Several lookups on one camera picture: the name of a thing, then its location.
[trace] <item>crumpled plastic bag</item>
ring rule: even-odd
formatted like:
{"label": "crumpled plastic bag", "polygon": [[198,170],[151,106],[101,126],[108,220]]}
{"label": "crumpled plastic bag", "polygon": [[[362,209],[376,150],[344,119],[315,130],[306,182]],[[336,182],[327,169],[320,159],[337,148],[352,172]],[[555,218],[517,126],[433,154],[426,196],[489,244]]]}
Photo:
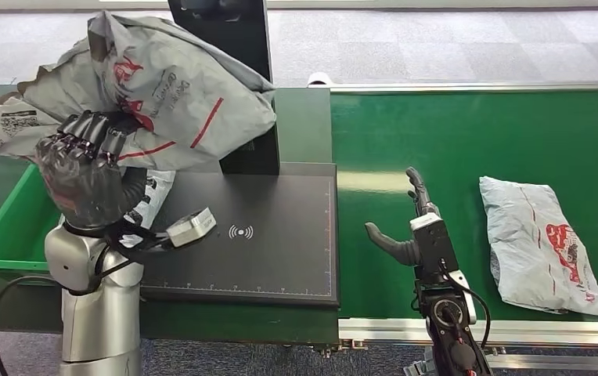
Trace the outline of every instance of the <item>crumpled plastic bag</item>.
{"label": "crumpled plastic bag", "polygon": [[551,313],[598,315],[585,245],[549,186],[479,178],[491,271],[502,300]]}
{"label": "crumpled plastic bag", "polygon": [[18,84],[1,114],[37,111],[37,120],[0,138],[0,154],[34,155],[33,140],[84,110],[133,114],[144,126],[126,139],[118,164],[178,170],[223,158],[276,121],[272,84],[170,21],[101,12],[88,37],[37,78]]}

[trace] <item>black monitor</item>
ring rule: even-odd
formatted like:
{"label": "black monitor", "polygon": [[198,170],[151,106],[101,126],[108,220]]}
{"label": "black monitor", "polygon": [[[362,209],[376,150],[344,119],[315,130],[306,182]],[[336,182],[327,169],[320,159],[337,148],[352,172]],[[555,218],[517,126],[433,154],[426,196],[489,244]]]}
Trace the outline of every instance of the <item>black monitor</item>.
{"label": "black monitor", "polygon": [[[168,0],[175,23],[272,80],[265,0]],[[264,135],[221,159],[224,174],[279,174],[278,133]]]}

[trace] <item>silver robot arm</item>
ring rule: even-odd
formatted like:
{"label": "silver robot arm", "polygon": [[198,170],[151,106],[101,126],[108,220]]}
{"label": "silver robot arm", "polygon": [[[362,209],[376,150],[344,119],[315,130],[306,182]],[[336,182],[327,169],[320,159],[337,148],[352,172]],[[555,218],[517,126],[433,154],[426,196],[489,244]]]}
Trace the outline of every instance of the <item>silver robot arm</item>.
{"label": "silver robot arm", "polygon": [[52,277],[62,286],[61,376],[142,374],[139,300],[143,266],[133,262],[101,279],[95,291],[85,291],[95,278],[97,262],[107,270],[128,259],[111,251],[105,240],[70,233],[58,226],[45,238],[45,257]]}
{"label": "silver robot arm", "polygon": [[[62,287],[61,376],[139,376],[139,301],[143,256],[207,236],[216,225],[208,208],[166,233],[126,222],[145,193],[146,170],[117,166],[125,137],[139,124],[130,115],[92,113],[68,118],[36,146],[36,163],[66,222],[45,238],[45,258]],[[135,234],[133,248],[119,243]]]}

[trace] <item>green plastic bin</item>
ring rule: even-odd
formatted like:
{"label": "green plastic bin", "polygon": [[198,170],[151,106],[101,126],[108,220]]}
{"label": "green plastic bin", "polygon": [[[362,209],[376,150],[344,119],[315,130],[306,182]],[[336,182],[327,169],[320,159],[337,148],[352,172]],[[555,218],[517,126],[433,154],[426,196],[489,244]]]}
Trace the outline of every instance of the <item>green plastic bin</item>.
{"label": "green plastic bin", "polygon": [[0,207],[0,277],[47,274],[43,243],[58,221],[41,174],[30,165]]}

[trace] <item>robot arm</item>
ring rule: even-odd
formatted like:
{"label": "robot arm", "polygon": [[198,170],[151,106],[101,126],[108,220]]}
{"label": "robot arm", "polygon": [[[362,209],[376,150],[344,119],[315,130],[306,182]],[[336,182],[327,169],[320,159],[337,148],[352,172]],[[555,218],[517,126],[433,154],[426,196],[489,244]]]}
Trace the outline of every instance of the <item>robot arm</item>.
{"label": "robot arm", "polygon": [[[45,238],[52,281],[62,288],[62,376],[142,374],[140,281],[146,258],[207,236],[216,226],[209,211],[179,219],[154,233],[124,219],[144,197],[146,170],[117,160],[139,123],[129,114],[71,116],[55,135],[40,140],[34,162],[66,221]],[[124,235],[141,240],[126,248]],[[44,277],[21,277],[40,280]],[[0,373],[6,370],[0,358]]]}
{"label": "robot arm", "polygon": [[[439,216],[438,207],[430,201],[421,175],[412,167],[405,173],[414,186],[414,191],[408,192],[416,206],[416,218],[409,222],[414,240],[393,240],[371,222],[366,223],[369,238],[401,264],[414,267],[418,301],[415,310],[426,319],[438,375],[492,375],[482,351],[490,331],[488,308],[470,290],[459,270],[446,225]],[[481,347],[474,341],[470,330],[470,325],[477,320],[473,296],[482,303],[487,316]],[[411,373],[423,374],[418,365]]]}

